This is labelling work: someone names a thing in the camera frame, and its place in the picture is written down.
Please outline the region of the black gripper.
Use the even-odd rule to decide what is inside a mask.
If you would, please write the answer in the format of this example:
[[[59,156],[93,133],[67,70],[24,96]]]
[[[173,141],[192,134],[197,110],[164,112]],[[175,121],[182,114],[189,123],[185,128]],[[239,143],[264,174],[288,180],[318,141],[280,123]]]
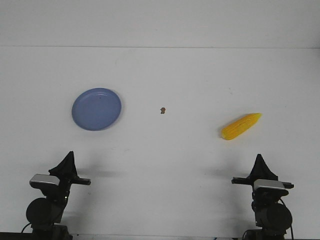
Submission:
[[[247,176],[247,178],[234,177],[231,180],[231,183],[235,185],[251,186],[253,189],[254,181],[258,179],[272,180],[272,181],[278,180],[278,176],[275,175],[269,169],[269,167],[267,166],[266,162],[263,159],[263,156],[260,153],[257,154],[253,168],[250,174]],[[275,191],[275,190],[258,190],[256,192],[252,190],[252,192],[257,196],[261,196],[261,197],[263,196],[264,198],[266,198],[267,196],[271,196],[272,198],[281,198],[283,196],[287,196],[289,194],[289,190],[294,188],[294,184],[292,184],[291,182],[283,182],[283,183],[286,190],[288,190],[288,193],[283,191]]]
[[[60,178],[59,191],[64,198],[69,197],[72,185],[89,186],[91,184],[90,179],[78,176],[73,151],[70,151],[56,167],[49,169],[48,172],[51,176]]]

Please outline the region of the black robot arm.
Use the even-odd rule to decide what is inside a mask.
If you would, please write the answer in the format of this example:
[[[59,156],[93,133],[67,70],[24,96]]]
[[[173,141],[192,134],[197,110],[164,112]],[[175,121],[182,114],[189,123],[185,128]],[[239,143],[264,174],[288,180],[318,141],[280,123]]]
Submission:
[[[233,177],[231,183],[252,187],[251,208],[258,229],[246,230],[242,235],[243,240],[283,240],[287,230],[290,230],[294,239],[293,216],[282,200],[294,188],[294,184],[280,181],[260,153],[250,174],[245,178]]]
[[[91,180],[78,176],[75,155],[70,151],[48,174],[35,174],[29,185],[41,191],[44,197],[33,200],[26,209],[33,240],[72,240],[66,225],[61,225],[68,204],[71,186],[89,186]]]

